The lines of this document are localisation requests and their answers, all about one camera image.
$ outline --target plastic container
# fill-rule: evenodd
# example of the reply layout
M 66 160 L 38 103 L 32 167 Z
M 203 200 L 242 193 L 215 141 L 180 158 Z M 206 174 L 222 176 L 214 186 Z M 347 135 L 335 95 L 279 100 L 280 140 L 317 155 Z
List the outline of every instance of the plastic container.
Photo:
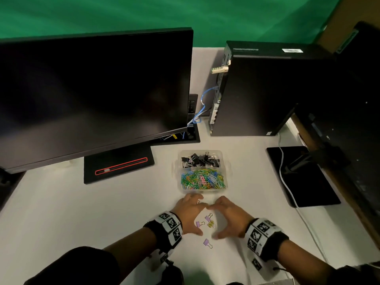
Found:
M 198 156 L 205 155 L 215 156 L 219 160 L 219 167 L 199 166 L 183 168 L 182 157 L 188 158 L 194 153 Z M 177 167 L 177 178 L 179 188 L 189 193 L 191 191 L 222 191 L 227 189 L 226 167 L 224 165 L 223 155 L 217 150 L 184 150 L 179 152 Z

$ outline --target desktop computer tower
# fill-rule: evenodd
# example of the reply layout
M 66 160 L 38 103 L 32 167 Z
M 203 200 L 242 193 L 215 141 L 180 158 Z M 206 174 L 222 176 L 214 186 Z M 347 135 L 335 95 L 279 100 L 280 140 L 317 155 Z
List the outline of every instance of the desktop computer tower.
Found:
M 273 136 L 318 94 L 333 55 L 316 44 L 227 41 L 209 117 L 211 136 Z

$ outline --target person's left hand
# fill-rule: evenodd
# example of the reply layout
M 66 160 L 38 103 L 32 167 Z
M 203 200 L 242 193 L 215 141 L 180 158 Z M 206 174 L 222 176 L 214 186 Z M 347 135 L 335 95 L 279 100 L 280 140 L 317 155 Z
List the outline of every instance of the person's left hand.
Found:
M 195 218 L 201 211 L 208 206 L 207 203 L 199 203 L 198 199 L 203 199 L 201 194 L 188 193 L 182 199 L 180 199 L 176 206 L 170 210 L 171 212 L 177 214 L 182 222 L 183 234 L 194 233 L 199 236 L 203 236 L 203 232 L 194 224 Z

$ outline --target green curtain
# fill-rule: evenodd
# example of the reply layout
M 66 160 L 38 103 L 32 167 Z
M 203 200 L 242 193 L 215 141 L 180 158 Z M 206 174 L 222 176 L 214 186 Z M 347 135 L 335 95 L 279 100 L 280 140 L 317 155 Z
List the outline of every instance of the green curtain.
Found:
M 311 43 L 339 0 L 0 0 L 0 38 L 192 27 L 226 40 Z

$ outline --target brown wall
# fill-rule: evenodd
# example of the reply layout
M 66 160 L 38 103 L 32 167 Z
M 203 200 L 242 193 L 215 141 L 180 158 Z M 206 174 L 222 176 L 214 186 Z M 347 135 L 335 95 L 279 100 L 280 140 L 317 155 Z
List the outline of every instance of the brown wall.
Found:
M 317 43 L 334 52 L 359 21 L 380 28 L 380 0 L 341 0 Z

